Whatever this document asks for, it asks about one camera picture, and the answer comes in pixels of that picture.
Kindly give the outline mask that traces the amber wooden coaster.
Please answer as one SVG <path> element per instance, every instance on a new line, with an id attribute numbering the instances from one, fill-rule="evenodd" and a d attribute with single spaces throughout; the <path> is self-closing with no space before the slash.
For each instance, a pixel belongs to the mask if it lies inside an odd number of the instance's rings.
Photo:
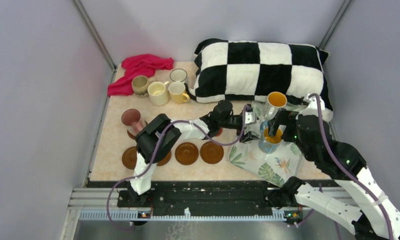
<path id="1" fill-rule="evenodd" d="M 166 157 L 164 157 L 161 161 L 159 161 L 159 162 L 157 163 L 157 166 L 160 167 L 160 166 L 166 165 L 166 164 L 170 161 L 171 157 L 172 157 L 172 152 L 170 151 L 170 152 L 166 155 Z"/>
<path id="2" fill-rule="evenodd" d="M 181 143 L 175 150 L 176 160 L 183 166 L 194 164 L 198 160 L 198 147 L 191 142 Z"/>
<path id="3" fill-rule="evenodd" d="M 208 141 L 201 146 L 200 156 L 205 163 L 214 165 L 223 159 L 224 149 L 221 145 Z"/>

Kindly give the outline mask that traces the blue mug yellow inside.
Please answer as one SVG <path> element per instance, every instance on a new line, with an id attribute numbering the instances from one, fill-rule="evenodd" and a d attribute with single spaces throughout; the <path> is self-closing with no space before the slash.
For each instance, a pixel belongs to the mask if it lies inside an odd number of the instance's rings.
<path id="1" fill-rule="evenodd" d="M 259 149 L 267 154 L 271 154 L 276 151 L 280 143 L 282 142 L 282 130 L 278 129 L 275 136 L 269 136 L 268 125 L 264 121 L 260 124 L 260 139 L 258 143 Z"/>

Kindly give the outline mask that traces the orange cup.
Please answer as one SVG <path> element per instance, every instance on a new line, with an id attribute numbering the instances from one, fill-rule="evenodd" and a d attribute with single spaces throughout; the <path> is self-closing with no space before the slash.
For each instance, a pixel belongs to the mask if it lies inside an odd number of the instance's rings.
<path id="1" fill-rule="evenodd" d="M 287 98 L 283 93 L 278 91 L 269 93 L 264 107 L 264 119 L 273 119 L 278 111 L 286 106 L 287 102 Z"/>

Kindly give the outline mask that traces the pink mug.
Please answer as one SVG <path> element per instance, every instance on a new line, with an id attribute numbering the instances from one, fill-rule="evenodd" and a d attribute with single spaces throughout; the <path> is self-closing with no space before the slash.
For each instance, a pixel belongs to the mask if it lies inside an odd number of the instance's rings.
<path id="1" fill-rule="evenodd" d="M 147 125 L 139 110 L 130 108 L 126 110 L 121 121 L 133 135 L 138 135 Z"/>

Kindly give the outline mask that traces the dark walnut wooden coaster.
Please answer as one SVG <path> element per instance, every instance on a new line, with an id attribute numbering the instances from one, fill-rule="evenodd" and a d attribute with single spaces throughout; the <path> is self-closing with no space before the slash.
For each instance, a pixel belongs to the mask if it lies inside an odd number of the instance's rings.
<path id="1" fill-rule="evenodd" d="M 133 139 L 133 140 L 136 139 L 136 135 L 133 135 L 129 130 L 127 130 L 127 134 L 131 139 Z"/>

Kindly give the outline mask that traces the brown wooden coaster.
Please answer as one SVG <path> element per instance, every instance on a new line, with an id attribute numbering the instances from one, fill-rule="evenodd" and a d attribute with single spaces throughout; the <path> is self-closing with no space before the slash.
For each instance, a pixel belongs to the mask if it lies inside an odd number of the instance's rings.
<path id="1" fill-rule="evenodd" d="M 130 170 L 134 170 L 137 163 L 137 149 L 135 146 L 129 147 L 122 154 L 122 164 Z"/>

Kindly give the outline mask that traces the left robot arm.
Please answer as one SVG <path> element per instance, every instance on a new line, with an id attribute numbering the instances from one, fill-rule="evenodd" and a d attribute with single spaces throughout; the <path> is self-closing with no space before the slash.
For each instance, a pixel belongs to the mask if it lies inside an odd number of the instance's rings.
<path id="1" fill-rule="evenodd" d="M 234 144 L 252 141 L 256 137 L 246 127 L 258 119 L 250 104 L 235 115 L 228 100 L 219 101 L 212 111 L 194 120 L 171 120 L 159 114 L 135 138 L 137 162 L 134 175 L 128 179 L 129 200 L 137 207 L 146 204 L 154 170 L 178 140 L 211 140 L 220 129 L 230 129 L 236 130 Z"/>

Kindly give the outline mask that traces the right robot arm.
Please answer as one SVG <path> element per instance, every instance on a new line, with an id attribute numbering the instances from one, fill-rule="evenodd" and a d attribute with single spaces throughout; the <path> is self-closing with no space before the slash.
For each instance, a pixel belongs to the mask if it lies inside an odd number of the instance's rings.
<path id="1" fill-rule="evenodd" d="M 305 115 L 282 109 L 267 121 L 265 133 L 273 136 L 280 126 L 285 127 L 282 140 L 295 144 L 305 159 L 341 186 L 355 204 L 327 196 L 293 176 L 274 193 L 275 206 L 310 207 L 342 225 L 358 240 L 400 240 L 400 211 L 376 183 L 358 150 L 332 139 L 321 113 Z"/>

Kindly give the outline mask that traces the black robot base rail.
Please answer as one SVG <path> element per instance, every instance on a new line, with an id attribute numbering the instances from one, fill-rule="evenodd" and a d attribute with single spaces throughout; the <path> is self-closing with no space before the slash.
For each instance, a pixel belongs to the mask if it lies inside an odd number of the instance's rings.
<path id="1" fill-rule="evenodd" d="M 118 196 L 120 208 L 148 208 L 154 217 L 181 216 L 189 209 L 194 217 L 270 216 L 272 208 L 299 205 L 282 199 L 279 187 L 266 181 L 154 181 L 136 197 L 128 189 Z"/>

